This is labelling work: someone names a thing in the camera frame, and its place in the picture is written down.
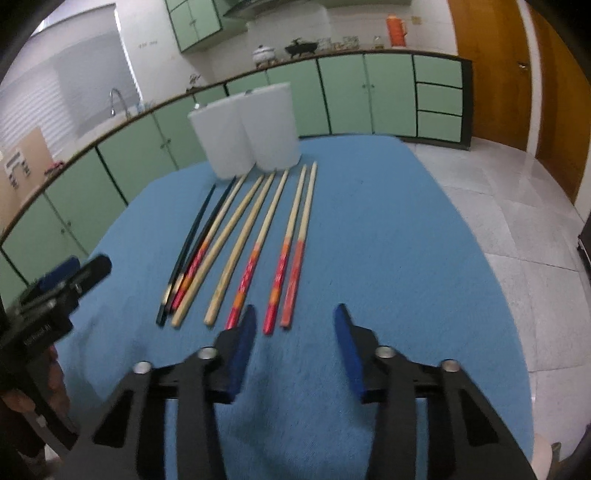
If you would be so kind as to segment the person's left hand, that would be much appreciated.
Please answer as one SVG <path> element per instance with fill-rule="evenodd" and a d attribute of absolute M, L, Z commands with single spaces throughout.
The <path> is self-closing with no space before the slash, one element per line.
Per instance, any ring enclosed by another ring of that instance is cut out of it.
<path fill-rule="evenodd" d="M 22 414 L 41 437 L 69 450 L 77 438 L 69 419 L 70 398 L 54 344 L 1 381 L 1 401 Z"/>

